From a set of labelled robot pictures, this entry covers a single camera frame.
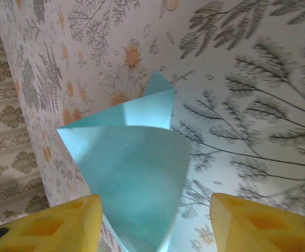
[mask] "yellow plastic block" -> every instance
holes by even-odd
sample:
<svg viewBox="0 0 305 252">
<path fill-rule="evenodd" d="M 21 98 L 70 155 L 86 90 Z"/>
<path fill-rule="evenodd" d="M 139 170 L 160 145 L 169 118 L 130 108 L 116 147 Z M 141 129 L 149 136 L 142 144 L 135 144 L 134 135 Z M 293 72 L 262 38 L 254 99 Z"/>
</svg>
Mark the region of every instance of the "yellow plastic block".
<svg viewBox="0 0 305 252">
<path fill-rule="evenodd" d="M 90 195 L 1 225 L 0 252 L 96 252 L 102 205 Z"/>
<path fill-rule="evenodd" d="M 305 252 L 305 217 L 222 193 L 212 195 L 219 252 Z"/>
</svg>

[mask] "floral wallpaper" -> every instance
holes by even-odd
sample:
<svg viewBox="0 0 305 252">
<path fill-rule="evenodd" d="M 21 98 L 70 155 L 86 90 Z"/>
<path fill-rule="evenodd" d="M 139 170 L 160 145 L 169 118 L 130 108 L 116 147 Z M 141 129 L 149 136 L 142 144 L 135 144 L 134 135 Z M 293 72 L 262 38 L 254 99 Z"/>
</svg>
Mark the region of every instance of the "floral wallpaper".
<svg viewBox="0 0 305 252">
<path fill-rule="evenodd" d="M 193 143 L 170 251 L 216 251 L 213 192 L 305 215 L 305 0 L 8 0 L 0 33 L 50 205 L 90 193 L 56 128 L 156 69 Z"/>
<path fill-rule="evenodd" d="M 48 207 L 0 39 L 0 224 Z"/>
</svg>

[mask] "patterned wallpaper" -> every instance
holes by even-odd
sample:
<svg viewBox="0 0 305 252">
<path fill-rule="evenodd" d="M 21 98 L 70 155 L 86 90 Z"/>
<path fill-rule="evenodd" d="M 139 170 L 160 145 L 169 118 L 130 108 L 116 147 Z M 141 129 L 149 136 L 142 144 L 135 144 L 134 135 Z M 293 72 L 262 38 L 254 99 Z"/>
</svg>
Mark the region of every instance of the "patterned wallpaper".
<svg viewBox="0 0 305 252">
<path fill-rule="evenodd" d="M 0 224 L 48 207 L 0 38 Z"/>
<path fill-rule="evenodd" d="M 90 193 L 55 129 L 156 69 L 193 142 L 170 251 L 216 251 L 213 192 L 305 215 L 305 0 L 6 0 L 0 32 L 50 205 Z"/>
</svg>

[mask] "wallpaper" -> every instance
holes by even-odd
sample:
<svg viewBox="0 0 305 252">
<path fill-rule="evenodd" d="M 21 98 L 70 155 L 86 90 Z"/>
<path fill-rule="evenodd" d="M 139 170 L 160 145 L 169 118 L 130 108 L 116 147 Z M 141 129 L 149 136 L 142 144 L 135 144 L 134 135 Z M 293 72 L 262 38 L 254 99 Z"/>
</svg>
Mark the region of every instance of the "wallpaper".
<svg viewBox="0 0 305 252">
<path fill-rule="evenodd" d="M 90 193 L 55 129 L 156 69 L 193 143 L 170 251 L 216 251 L 213 192 L 305 215 L 305 0 L 8 0 L 0 33 L 50 205 Z"/>
<path fill-rule="evenodd" d="M 0 224 L 48 207 L 0 38 Z"/>
</svg>

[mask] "light blue paper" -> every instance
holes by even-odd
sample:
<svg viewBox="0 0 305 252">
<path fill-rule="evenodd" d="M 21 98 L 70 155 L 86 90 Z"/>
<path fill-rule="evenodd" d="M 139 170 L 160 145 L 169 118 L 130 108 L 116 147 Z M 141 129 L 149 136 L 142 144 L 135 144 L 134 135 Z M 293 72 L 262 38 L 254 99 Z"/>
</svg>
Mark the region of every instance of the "light blue paper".
<svg viewBox="0 0 305 252">
<path fill-rule="evenodd" d="M 128 252 L 167 251 L 191 153 L 169 130 L 174 92 L 155 71 L 142 98 L 58 129 Z"/>
</svg>

